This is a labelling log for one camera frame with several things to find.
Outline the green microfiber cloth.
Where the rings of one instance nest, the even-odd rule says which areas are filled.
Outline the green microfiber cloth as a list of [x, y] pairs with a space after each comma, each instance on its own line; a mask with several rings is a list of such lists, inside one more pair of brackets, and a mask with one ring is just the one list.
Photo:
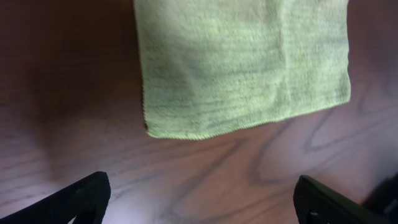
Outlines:
[[206, 139], [349, 101], [347, 0], [134, 2], [154, 138]]

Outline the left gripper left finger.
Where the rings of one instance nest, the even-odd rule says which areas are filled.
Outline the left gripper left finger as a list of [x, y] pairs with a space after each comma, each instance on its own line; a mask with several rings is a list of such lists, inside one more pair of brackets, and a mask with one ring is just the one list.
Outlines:
[[111, 196], [108, 175], [94, 172], [18, 212], [1, 224], [101, 224]]

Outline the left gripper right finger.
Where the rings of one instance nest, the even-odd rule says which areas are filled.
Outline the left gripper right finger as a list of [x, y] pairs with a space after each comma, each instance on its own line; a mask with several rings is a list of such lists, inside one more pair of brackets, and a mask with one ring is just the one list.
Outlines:
[[299, 224], [390, 223], [308, 175], [299, 177], [293, 203]]

